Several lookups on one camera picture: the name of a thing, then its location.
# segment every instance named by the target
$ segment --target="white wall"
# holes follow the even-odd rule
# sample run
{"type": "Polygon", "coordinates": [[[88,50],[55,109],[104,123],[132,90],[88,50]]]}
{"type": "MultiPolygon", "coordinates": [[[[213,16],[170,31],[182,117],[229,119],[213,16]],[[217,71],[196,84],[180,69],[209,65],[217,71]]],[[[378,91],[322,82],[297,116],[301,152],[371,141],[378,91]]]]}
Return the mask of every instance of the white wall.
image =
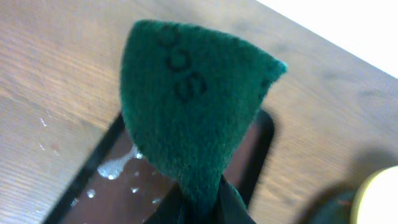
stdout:
{"type": "Polygon", "coordinates": [[[258,1],[398,78],[398,2],[258,1]]]}

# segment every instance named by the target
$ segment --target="green sanding pad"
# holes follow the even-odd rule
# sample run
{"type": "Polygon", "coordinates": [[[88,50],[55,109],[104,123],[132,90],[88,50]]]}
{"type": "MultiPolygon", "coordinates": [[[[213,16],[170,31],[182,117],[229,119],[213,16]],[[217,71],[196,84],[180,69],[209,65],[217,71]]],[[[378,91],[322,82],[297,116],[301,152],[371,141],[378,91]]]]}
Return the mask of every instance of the green sanding pad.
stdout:
{"type": "Polygon", "coordinates": [[[123,118],[147,160],[204,216],[263,97],[284,72],[284,63],[233,35],[139,21],[121,64],[123,118]]]}

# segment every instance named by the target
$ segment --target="water droplet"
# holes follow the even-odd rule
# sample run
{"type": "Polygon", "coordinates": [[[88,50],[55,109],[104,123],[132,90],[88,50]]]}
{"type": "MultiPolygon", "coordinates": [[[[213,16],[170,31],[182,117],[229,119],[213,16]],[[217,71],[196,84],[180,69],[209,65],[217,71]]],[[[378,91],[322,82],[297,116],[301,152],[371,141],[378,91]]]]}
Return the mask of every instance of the water droplet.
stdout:
{"type": "Polygon", "coordinates": [[[87,196],[89,198],[93,198],[95,196],[95,190],[93,190],[93,189],[88,190],[87,191],[87,196]]]}
{"type": "Polygon", "coordinates": [[[133,194],[137,193],[138,190],[139,190],[139,187],[131,188],[131,191],[133,194]]]}
{"type": "Polygon", "coordinates": [[[159,203],[159,202],[160,202],[160,198],[153,199],[153,201],[152,201],[152,203],[159,203]]]}
{"type": "Polygon", "coordinates": [[[120,173],[123,171],[124,166],[129,162],[132,158],[142,159],[142,154],[138,152],[138,148],[136,145],[133,145],[130,152],[119,159],[112,159],[104,164],[101,164],[97,171],[98,173],[109,180],[117,179],[120,176],[120,173]]]}
{"type": "Polygon", "coordinates": [[[70,204],[71,207],[74,207],[79,202],[79,199],[73,199],[72,203],[70,204]]]}
{"type": "Polygon", "coordinates": [[[143,155],[140,152],[137,152],[136,159],[142,159],[143,155]]]}
{"type": "Polygon", "coordinates": [[[40,120],[41,120],[43,126],[47,127],[47,125],[46,125],[46,124],[44,123],[44,121],[43,121],[43,118],[40,118],[40,120]]]}

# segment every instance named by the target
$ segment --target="wooden table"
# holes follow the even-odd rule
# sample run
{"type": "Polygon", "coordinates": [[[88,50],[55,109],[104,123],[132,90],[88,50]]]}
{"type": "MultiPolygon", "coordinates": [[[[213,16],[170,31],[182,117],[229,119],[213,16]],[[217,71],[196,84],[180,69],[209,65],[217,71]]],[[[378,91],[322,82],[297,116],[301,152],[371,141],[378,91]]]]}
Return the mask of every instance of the wooden table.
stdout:
{"type": "Polygon", "coordinates": [[[256,1],[0,3],[0,223],[42,221],[90,155],[120,110],[122,50],[143,18],[230,32],[289,64],[263,104],[277,136],[258,223],[295,223],[325,189],[397,164],[398,80],[256,1]]]}

